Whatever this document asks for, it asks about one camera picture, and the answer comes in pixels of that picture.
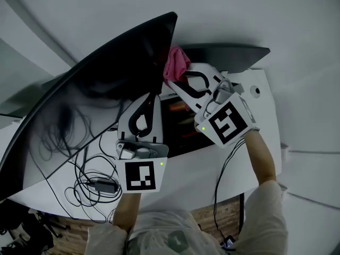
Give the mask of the black office chair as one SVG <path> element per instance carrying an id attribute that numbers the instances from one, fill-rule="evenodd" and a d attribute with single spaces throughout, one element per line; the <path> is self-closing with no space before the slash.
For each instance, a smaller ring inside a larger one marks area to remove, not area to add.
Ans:
<path id="1" fill-rule="evenodd" d="M 6 246 L 0 247 L 0 255 L 44 255 L 44 252 L 54 247 L 53 238 L 61 238 L 54 228 L 67 231 L 69 225 L 59 225 L 50 220 L 50 215 L 38 211 L 29 212 L 30 208 L 10 199 L 0 201 L 0 235 L 21 227 L 28 235 L 25 240 L 19 235 Z"/>

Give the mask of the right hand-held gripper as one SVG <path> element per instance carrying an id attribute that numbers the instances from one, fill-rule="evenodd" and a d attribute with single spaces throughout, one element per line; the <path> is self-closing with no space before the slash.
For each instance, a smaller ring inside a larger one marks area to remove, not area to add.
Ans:
<path id="1" fill-rule="evenodd" d="M 226 148 L 249 131 L 259 130 L 247 102 L 213 66 L 191 63 L 185 76 L 188 82 L 200 78 L 205 87 L 197 90 L 184 82 L 168 86 L 196 113 L 197 129 L 214 144 Z"/>

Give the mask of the person's right forearm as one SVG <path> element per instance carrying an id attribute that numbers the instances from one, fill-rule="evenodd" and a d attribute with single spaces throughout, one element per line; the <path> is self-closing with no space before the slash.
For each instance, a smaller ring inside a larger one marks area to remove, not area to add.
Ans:
<path id="1" fill-rule="evenodd" d="M 251 130 L 244 136 L 244 141 L 259 185 L 276 181 L 275 163 L 260 133 Z"/>

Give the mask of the black computer monitor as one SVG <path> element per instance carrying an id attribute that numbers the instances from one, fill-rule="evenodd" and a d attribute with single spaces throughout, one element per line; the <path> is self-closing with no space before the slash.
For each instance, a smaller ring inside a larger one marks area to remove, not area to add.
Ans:
<path id="1" fill-rule="evenodd" d="M 177 22 L 169 12 L 107 42 L 39 99 L 0 160 L 0 201 L 44 181 L 111 126 L 128 106 L 159 94 Z"/>

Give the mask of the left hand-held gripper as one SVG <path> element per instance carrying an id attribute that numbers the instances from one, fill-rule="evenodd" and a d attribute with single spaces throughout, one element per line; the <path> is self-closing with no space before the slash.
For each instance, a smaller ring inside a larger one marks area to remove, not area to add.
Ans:
<path id="1" fill-rule="evenodd" d="M 158 192 L 168 146 L 162 144 L 162 110 L 157 94 L 141 96 L 123 112 L 118 121 L 118 137 L 121 140 L 116 143 L 115 164 L 123 193 Z M 138 139 L 143 142 L 132 142 Z"/>

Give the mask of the person's left forearm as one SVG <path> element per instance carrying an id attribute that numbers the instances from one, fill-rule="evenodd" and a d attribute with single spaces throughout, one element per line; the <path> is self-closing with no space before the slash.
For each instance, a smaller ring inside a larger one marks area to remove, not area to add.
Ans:
<path id="1" fill-rule="evenodd" d="M 126 231 L 133 229 L 139 212 L 141 193 L 124 193 L 115 209 L 112 224 Z"/>

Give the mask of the pink cloth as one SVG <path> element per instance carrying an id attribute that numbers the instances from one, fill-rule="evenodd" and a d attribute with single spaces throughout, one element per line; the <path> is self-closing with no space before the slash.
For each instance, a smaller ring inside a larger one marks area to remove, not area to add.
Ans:
<path id="1" fill-rule="evenodd" d="M 188 79 L 184 76 L 184 73 L 187 71 L 190 64 L 191 61 L 182 48 L 179 46 L 172 46 L 169 49 L 167 62 L 163 71 L 164 83 L 167 86 L 169 86 L 169 81 L 188 83 Z"/>

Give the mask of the black power adapter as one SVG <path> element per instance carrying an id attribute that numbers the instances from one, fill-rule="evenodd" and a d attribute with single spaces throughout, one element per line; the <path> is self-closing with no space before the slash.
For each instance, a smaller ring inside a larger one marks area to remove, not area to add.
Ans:
<path id="1" fill-rule="evenodd" d="M 98 192 L 115 194 L 119 191 L 119 185 L 115 180 L 106 180 L 103 178 L 94 182 L 94 188 Z"/>

